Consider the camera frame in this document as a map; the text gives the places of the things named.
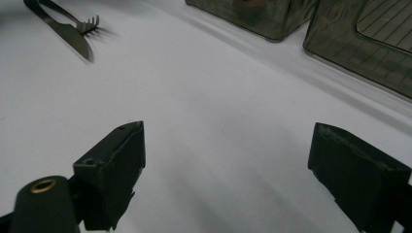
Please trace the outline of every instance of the metal utensil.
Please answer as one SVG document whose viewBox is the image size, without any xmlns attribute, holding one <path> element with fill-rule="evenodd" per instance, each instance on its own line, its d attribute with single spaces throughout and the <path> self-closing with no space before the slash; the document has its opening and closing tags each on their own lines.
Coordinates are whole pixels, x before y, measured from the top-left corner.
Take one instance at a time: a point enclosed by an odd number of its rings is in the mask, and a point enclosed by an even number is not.
<svg viewBox="0 0 412 233">
<path fill-rule="evenodd" d="M 85 38 L 71 24 L 59 23 L 50 17 L 37 0 L 24 0 L 24 4 L 41 18 L 51 29 L 56 32 L 67 44 L 75 49 L 82 57 L 89 60 L 89 46 Z"/>
<path fill-rule="evenodd" d="M 48 8 L 74 21 L 76 23 L 76 30 L 78 30 L 78 32 L 80 32 L 80 34 L 82 35 L 85 35 L 87 32 L 90 32 L 96 29 L 97 26 L 99 25 L 99 15 L 97 15 L 96 21 L 94 21 L 94 17 L 93 17 L 91 19 L 91 22 L 90 22 L 90 19 L 88 19 L 87 22 L 85 21 L 82 22 L 76 19 L 75 17 L 73 17 L 73 15 L 68 13 L 66 10 L 64 10 L 63 8 L 61 8 L 60 6 L 58 6 L 56 3 L 54 3 L 51 0 L 39 0 L 39 3 L 47 6 Z"/>
</svg>

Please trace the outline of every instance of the screw hole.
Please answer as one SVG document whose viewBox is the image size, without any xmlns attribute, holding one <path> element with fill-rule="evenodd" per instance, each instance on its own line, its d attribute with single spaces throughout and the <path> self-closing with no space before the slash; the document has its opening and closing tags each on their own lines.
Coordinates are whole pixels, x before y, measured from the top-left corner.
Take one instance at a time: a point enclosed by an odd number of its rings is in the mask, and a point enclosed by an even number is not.
<svg viewBox="0 0 412 233">
<path fill-rule="evenodd" d="M 35 194 L 46 192 L 52 189 L 55 186 L 55 184 L 56 184 L 55 180 L 41 181 L 41 182 L 33 184 L 30 188 L 30 191 Z"/>
<path fill-rule="evenodd" d="M 89 158 L 89 159 L 86 159 L 84 163 L 87 165 L 94 165 L 94 160 L 92 158 Z"/>
</svg>

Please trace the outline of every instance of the metal fork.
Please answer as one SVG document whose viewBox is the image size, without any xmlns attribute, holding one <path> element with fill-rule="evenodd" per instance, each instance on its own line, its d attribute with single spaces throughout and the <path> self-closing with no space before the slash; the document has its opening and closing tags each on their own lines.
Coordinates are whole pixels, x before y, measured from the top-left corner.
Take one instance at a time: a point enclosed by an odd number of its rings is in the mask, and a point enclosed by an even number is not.
<svg viewBox="0 0 412 233">
<path fill-rule="evenodd" d="M 76 23 L 76 30 L 82 35 L 85 35 L 87 32 L 90 32 L 90 31 L 96 29 L 97 26 L 99 25 L 99 15 L 97 15 L 96 21 L 94 21 L 94 17 L 93 17 L 91 19 L 91 22 L 90 22 L 90 18 L 87 20 L 87 22 L 85 22 L 85 21 L 81 22 L 81 21 L 77 20 L 75 17 L 73 17 L 70 13 L 68 13 L 66 10 L 64 10 L 63 8 L 58 6 L 57 4 L 55 4 L 52 0 L 39 0 L 39 3 L 47 6 L 48 8 L 62 14 L 63 16 L 71 19 L 72 21 L 74 21 Z"/>
</svg>

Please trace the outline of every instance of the white table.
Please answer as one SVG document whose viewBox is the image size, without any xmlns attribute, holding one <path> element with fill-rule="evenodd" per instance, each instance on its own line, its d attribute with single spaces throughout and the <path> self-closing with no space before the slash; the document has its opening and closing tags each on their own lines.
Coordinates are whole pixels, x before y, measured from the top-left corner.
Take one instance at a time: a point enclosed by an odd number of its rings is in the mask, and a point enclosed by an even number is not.
<svg viewBox="0 0 412 233">
<path fill-rule="evenodd" d="M 0 215 L 145 121 L 147 168 L 117 232 L 357 232 L 307 169 L 315 122 L 412 166 L 412 105 L 183 0 L 58 1 L 100 15 L 87 63 L 22 0 L 0 3 Z"/>
</svg>

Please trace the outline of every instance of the knife blade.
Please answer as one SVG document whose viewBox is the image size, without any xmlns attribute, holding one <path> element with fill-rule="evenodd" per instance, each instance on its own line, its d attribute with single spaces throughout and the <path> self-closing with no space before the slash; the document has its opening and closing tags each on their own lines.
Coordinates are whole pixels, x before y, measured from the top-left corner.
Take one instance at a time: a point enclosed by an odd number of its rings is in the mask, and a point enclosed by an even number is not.
<svg viewBox="0 0 412 233">
<path fill-rule="evenodd" d="M 73 25 L 54 20 L 40 7 L 38 0 L 24 0 L 24 4 L 82 57 L 90 59 L 88 43 Z"/>
</svg>

